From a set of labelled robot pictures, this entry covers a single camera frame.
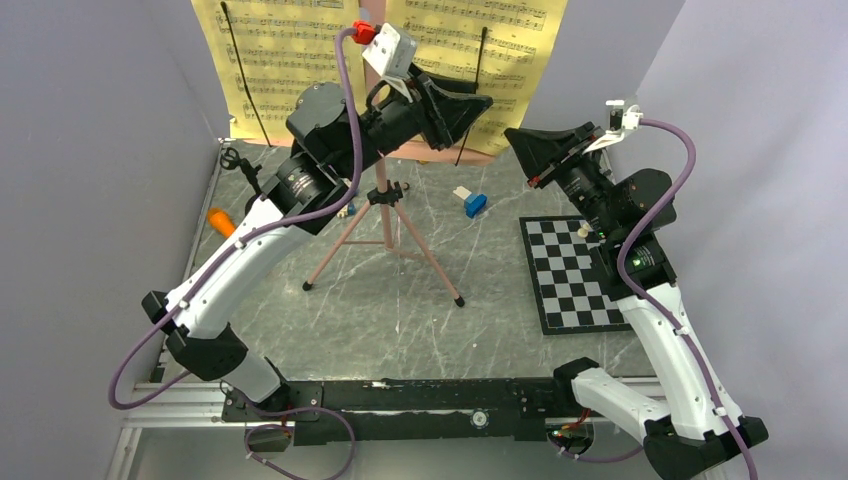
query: gray wall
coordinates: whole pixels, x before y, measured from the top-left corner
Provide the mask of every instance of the gray wall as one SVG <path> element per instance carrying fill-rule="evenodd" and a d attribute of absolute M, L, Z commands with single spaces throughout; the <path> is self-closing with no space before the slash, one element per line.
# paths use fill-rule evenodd
<path fill-rule="evenodd" d="M 179 281 L 217 142 L 140 2 L 0 12 L 0 476 L 103 478 L 109 376 Z"/>
<path fill-rule="evenodd" d="M 191 2 L 141 1 L 216 135 L 229 135 L 227 105 Z M 639 86 L 684 1 L 569 0 L 523 126 L 565 129 L 603 120 L 606 100 L 632 94 Z"/>
<path fill-rule="evenodd" d="M 698 147 L 660 239 L 718 374 L 770 429 L 761 478 L 848 469 L 846 22 L 845 2 L 689 0 L 639 89 Z M 647 130 L 614 158 L 675 176 L 685 160 Z"/>

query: marble tabletop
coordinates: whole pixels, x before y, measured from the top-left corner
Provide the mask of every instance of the marble tabletop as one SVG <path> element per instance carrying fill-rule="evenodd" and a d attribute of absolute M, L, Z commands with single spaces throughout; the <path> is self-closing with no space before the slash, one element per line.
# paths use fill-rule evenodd
<path fill-rule="evenodd" d="M 232 146 L 263 165 L 260 180 L 288 155 L 284 147 Z M 402 200 L 406 212 L 466 305 L 454 304 L 428 263 L 398 257 L 380 245 L 343 246 L 314 288 L 303 291 L 304 280 L 351 221 L 336 219 L 274 267 L 231 320 L 245 343 L 270 358 L 286 378 L 549 376 L 583 356 L 613 375 L 654 375 L 632 331 L 542 335 L 518 218 L 577 211 L 555 186 L 528 188 L 511 151 L 486 167 L 388 159 L 387 169 L 391 180 L 411 185 Z M 374 181 L 371 169 L 363 175 L 362 192 Z M 457 186 L 489 197 L 475 219 L 467 218 L 452 198 Z M 238 222 L 251 193 L 240 172 L 222 171 L 211 206 Z M 355 201 L 361 206 L 364 196 Z M 396 227 L 394 212 L 392 223 Z M 351 240 L 379 240 L 381 235 L 375 208 Z M 194 267 L 222 242 L 205 224 Z M 403 227 L 400 248 L 419 253 Z"/>

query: sheet music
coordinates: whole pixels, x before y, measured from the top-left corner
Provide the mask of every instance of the sheet music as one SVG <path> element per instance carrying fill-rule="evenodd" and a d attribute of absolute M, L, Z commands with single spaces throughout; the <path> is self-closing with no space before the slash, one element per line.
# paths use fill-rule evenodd
<path fill-rule="evenodd" d="M 244 81 L 268 136 L 292 138 L 286 118 L 297 97 L 316 82 L 339 82 L 336 34 L 359 19 L 355 0 L 227 0 L 242 78 L 220 0 L 192 0 L 234 121 L 233 138 L 263 139 Z M 345 42 L 348 72 L 358 105 L 365 102 L 361 48 Z"/>
<path fill-rule="evenodd" d="M 471 129 L 467 148 L 496 155 L 518 127 L 553 50 L 567 0 L 387 0 L 386 21 L 418 41 L 423 70 L 474 81 L 480 34 L 488 28 L 479 93 L 495 104 Z"/>

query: orange object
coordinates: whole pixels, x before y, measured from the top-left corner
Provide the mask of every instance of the orange object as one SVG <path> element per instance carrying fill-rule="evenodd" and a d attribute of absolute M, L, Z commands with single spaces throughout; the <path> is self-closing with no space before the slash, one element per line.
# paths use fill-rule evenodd
<path fill-rule="evenodd" d="M 209 225 L 212 225 L 212 228 L 218 230 L 218 233 L 225 237 L 229 237 L 236 231 L 236 226 L 233 225 L 230 216 L 220 208 L 210 208 L 206 212 L 206 220 L 209 222 Z"/>
<path fill-rule="evenodd" d="M 364 20 L 353 22 L 353 28 L 356 29 L 356 34 L 353 35 L 353 41 L 360 45 L 368 45 L 377 36 L 377 29 Z"/>

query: screw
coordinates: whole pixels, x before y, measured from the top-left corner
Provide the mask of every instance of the screw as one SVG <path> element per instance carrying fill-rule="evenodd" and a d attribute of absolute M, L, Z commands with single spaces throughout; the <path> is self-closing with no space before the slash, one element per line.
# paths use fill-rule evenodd
<path fill-rule="evenodd" d="M 482 410 L 477 410 L 471 414 L 471 424 L 477 428 L 484 428 L 489 424 L 489 415 Z"/>

